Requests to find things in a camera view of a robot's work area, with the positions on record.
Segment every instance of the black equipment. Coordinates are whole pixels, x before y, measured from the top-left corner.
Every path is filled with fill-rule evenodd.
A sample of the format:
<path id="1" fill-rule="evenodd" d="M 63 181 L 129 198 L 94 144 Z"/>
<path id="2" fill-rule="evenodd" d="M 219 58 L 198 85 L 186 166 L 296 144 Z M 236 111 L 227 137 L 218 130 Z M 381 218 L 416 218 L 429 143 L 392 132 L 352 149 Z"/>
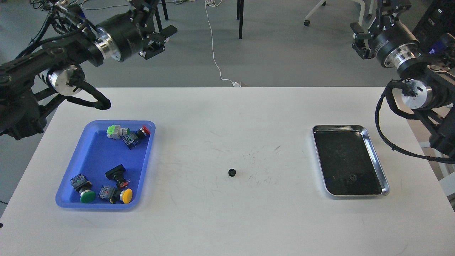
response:
<path id="1" fill-rule="evenodd" d="M 437 51 L 439 37 L 445 33 L 455 35 L 455 0 L 434 0 L 412 33 L 419 40 L 422 51 Z"/>
<path id="2" fill-rule="evenodd" d="M 432 110 L 455 103 L 455 76 L 448 72 L 455 67 L 455 38 L 444 34 L 438 40 L 442 51 L 433 54 L 420 52 L 417 38 L 399 21 L 400 14 L 410 7 L 409 0 L 378 0 L 376 18 L 368 32 L 358 23 L 351 23 L 355 33 L 352 47 L 362 59 L 377 57 L 383 67 L 395 67 L 401 78 L 388 83 L 378 102 L 375 120 L 381 138 L 392 150 L 406 155 L 455 164 L 455 110 L 452 108 L 445 117 Z M 397 107 L 393 88 L 402 90 L 402 99 L 413 113 Z M 431 132 L 430 147 L 449 157 L 416 155 L 391 143 L 379 126 L 379 110 L 384 98 L 395 114 L 420 120 Z"/>
<path id="3" fill-rule="evenodd" d="M 109 57 L 123 62 L 136 53 L 147 60 L 163 52 L 166 39 L 177 32 L 174 26 L 155 32 L 158 0 L 129 3 L 128 12 L 94 26 L 78 5 L 48 1 L 49 14 L 40 33 L 15 60 L 0 65 L 0 135 L 19 140 L 43 133 L 46 117 L 64 100 L 100 110 L 111 107 L 110 101 L 85 81 L 80 64 L 89 61 L 98 67 Z M 41 40 L 50 26 L 61 35 Z M 48 88 L 33 93 L 37 75 Z M 96 101 L 72 96 L 80 90 Z M 39 105 L 40 100 L 56 93 L 48 104 Z"/>

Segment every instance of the metal tray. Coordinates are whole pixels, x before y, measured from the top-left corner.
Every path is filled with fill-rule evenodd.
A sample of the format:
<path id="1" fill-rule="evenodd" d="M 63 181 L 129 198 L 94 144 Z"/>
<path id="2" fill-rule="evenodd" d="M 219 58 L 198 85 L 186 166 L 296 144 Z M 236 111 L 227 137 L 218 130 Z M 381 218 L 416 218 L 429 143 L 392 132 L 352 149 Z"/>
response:
<path id="1" fill-rule="evenodd" d="M 324 186 L 337 197 L 387 195 L 390 187 L 367 130 L 360 125 L 313 127 Z"/>

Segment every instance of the table surface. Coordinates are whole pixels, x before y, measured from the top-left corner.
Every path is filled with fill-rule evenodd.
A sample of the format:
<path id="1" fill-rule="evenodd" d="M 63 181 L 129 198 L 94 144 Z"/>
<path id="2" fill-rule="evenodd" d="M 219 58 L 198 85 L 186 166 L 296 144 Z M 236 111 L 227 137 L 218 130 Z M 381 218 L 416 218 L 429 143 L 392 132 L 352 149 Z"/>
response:
<path id="1" fill-rule="evenodd" d="M 64 102 L 6 208 L 2 255 L 453 255 L 455 213 L 428 162 L 390 150 L 378 87 L 103 88 L 112 108 Z M 140 202 L 63 209 L 54 197 L 84 127 L 156 124 Z M 386 106 L 384 133 L 421 152 Z M 324 189 L 311 129 L 359 124 L 389 181 L 376 199 Z M 237 170 L 235 177 L 228 170 Z"/>

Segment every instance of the small black gear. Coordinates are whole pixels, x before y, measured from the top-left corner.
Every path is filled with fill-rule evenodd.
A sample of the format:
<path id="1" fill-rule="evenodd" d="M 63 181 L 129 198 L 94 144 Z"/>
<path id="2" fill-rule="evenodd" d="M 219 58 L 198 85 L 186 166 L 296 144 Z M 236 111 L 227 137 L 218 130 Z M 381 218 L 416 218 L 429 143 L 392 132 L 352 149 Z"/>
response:
<path id="1" fill-rule="evenodd" d="M 235 170 L 234 169 L 229 169 L 228 174 L 229 174 L 229 176 L 234 177 L 235 176 Z"/>

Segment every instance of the blue plastic tray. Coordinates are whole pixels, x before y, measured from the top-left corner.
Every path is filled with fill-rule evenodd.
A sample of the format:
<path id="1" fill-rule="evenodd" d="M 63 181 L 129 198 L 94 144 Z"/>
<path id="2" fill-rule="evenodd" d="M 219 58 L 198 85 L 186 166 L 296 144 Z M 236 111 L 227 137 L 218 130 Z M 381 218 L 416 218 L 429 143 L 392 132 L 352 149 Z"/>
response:
<path id="1" fill-rule="evenodd" d="M 132 131 L 137 131 L 145 125 L 150 131 L 150 136 L 141 140 L 135 148 L 129 149 L 123 140 L 107 137 L 106 130 L 113 124 L 119 124 Z M 141 196 L 154 134 L 155 124 L 150 121 L 96 120 L 90 122 L 82 132 L 57 190 L 57 205 L 64 208 L 85 209 L 128 209 L 135 206 Z M 93 184 L 91 190 L 98 195 L 103 185 L 116 185 L 115 181 L 108 180 L 104 173 L 119 164 L 125 167 L 124 178 L 130 180 L 127 188 L 133 191 L 133 198 L 129 204 L 122 202 L 111 204 L 98 197 L 88 204 L 79 201 L 79 193 L 71 186 L 71 178 L 78 174 L 85 175 Z"/>

